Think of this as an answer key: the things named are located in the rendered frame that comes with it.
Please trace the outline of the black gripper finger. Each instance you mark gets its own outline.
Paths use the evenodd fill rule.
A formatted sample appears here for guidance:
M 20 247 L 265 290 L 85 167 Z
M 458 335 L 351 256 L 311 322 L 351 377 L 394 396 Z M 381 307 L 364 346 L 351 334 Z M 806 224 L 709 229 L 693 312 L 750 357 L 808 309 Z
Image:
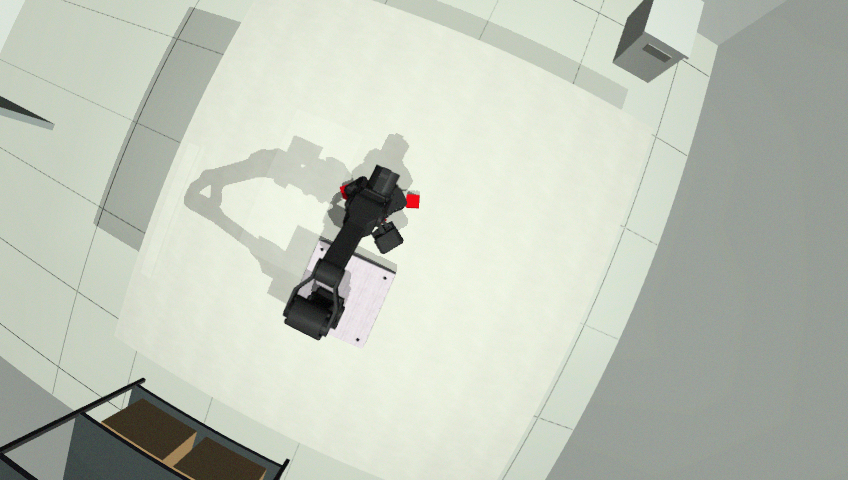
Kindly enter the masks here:
M 391 222 L 389 222 L 389 223 L 387 223 L 387 224 L 391 224 L 391 225 L 392 225 L 392 227 L 393 227 L 393 229 L 395 229 L 395 228 L 396 228 L 392 221 L 391 221 Z M 375 231 L 373 231 L 373 232 L 371 233 L 371 236 L 373 237 L 374 241 L 375 241 L 376 239 L 378 239 L 378 238 L 379 238 L 379 236 L 378 236 L 378 234 L 377 234 L 377 231 L 378 231 L 378 228 L 377 228 Z

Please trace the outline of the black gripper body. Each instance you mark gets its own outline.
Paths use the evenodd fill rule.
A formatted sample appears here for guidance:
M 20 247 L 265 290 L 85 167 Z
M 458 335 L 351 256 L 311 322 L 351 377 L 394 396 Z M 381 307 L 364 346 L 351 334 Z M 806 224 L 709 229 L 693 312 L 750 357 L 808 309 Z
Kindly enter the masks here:
M 349 197 L 350 193 L 354 188 L 357 189 L 360 184 L 366 187 L 367 183 L 368 179 L 365 176 L 361 176 L 356 180 L 352 181 L 344 189 L 347 198 Z M 381 223 L 384 226 L 382 226 Z M 387 252 L 401 245 L 404 240 L 397 228 L 393 229 L 392 225 L 387 224 L 385 219 L 382 219 L 381 223 L 377 231 L 379 238 L 373 242 L 375 243 L 376 247 L 378 248 L 381 254 L 386 254 Z

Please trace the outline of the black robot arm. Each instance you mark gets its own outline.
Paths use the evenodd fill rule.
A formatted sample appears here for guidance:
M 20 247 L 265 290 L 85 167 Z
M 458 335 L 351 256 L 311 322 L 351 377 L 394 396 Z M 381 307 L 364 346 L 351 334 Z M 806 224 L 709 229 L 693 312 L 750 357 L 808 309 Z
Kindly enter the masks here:
M 331 328 L 336 329 L 345 310 L 345 299 L 338 293 L 345 267 L 362 238 L 371 235 L 382 219 L 407 205 L 402 189 L 396 184 L 399 177 L 376 164 L 366 187 L 360 184 L 352 190 L 344 203 L 346 213 L 337 237 L 324 257 L 317 260 L 311 276 L 290 294 L 282 314 L 286 325 L 315 340 L 326 337 Z M 333 293 L 319 287 L 307 299 L 298 295 L 299 289 L 312 280 L 333 288 Z

